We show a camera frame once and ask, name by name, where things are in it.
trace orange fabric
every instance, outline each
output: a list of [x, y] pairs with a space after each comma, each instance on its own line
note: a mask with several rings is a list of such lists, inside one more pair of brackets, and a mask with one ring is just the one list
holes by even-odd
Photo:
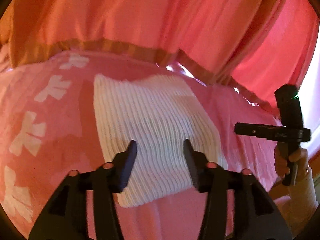
[[287, 0], [261, 46], [237, 66], [232, 77], [276, 107], [275, 90], [285, 83], [300, 87], [318, 31], [319, 18], [308, 0]]
[[0, 74], [11, 68], [9, 61], [9, 45], [4, 44], [0, 47]]
[[9, 41], [12, 29], [13, 3], [11, 3], [0, 19], [0, 48]]

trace pink curtain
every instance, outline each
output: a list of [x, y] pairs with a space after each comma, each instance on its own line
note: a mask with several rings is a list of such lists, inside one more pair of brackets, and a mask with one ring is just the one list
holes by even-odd
[[240, 62], [232, 77], [252, 102], [259, 98], [276, 107], [274, 91], [285, 83], [300, 87], [313, 53], [319, 19], [308, 0], [286, 0], [275, 24], [263, 43]]
[[5, 15], [13, 67], [71, 48], [179, 62], [275, 114], [273, 92], [301, 84], [319, 25], [307, 0], [14, 0]]

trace hand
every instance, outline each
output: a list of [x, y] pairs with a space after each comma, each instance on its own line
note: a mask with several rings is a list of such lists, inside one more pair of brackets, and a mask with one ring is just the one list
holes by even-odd
[[[290, 169], [288, 168], [288, 162], [280, 155], [279, 148], [276, 147], [274, 150], [275, 153], [275, 168], [276, 173], [282, 179], [290, 174]], [[289, 156], [290, 162], [297, 162], [298, 172], [297, 172], [297, 181], [303, 180], [308, 174], [308, 151], [303, 148], [299, 148], [294, 153]]]

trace black plastic part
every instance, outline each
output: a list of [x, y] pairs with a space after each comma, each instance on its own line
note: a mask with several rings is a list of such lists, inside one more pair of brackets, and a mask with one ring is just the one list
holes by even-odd
[[93, 190], [97, 239], [122, 240], [112, 193], [127, 186], [136, 156], [137, 144], [131, 141], [127, 151], [114, 157], [112, 168], [101, 166], [95, 171], [66, 176], [40, 213], [29, 240], [88, 240], [87, 190]]
[[[300, 101], [298, 97], [298, 89], [294, 85], [283, 85], [278, 90], [275, 91], [277, 106], [280, 111], [280, 117], [282, 125], [291, 129], [303, 129], [303, 119]], [[290, 142], [288, 141], [288, 154], [295, 152], [299, 149], [300, 142]], [[287, 159], [288, 167], [290, 168], [290, 174], [286, 175], [282, 181], [284, 186], [295, 185], [297, 172], [297, 165], [290, 162]]]
[[308, 142], [311, 139], [311, 130], [307, 128], [290, 129], [284, 126], [265, 124], [236, 123], [235, 133], [277, 142]]
[[3, 207], [0, 205], [0, 239], [26, 240], [11, 222]]
[[295, 185], [298, 166], [296, 163], [290, 162], [288, 158], [290, 154], [299, 149], [301, 142], [310, 141], [311, 131], [303, 127], [300, 101], [296, 86], [283, 85], [275, 91], [275, 96], [280, 111], [281, 122], [284, 126], [236, 123], [235, 133], [285, 143], [281, 144], [279, 150], [288, 162], [290, 174], [285, 176], [282, 184], [285, 186], [293, 186]]
[[208, 192], [198, 240], [225, 238], [228, 189], [235, 192], [232, 240], [292, 239], [277, 206], [253, 175], [225, 171], [220, 166], [207, 168], [204, 163], [207, 158], [203, 153], [194, 151], [189, 140], [184, 142], [184, 155], [193, 184], [199, 192]]

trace black handheld device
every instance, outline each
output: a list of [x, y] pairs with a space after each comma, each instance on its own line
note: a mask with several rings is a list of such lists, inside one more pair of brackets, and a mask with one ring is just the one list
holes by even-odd
[[310, 140], [311, 131], [303, 127], [296, 86], [283, 85], [275, 91], [275, 96], [283, 126], [236, 123], [235, 133], [277, 141], [280, 153], [288, 161], [288, 167], [290, 168], [290, 174], [285, 176], [282, 184], [293, 186], [295, 185], [298, 166], [296, 163], [291, 163], [288, 158], [290, 154], [299, 148], [301, 142], [308, 142]]

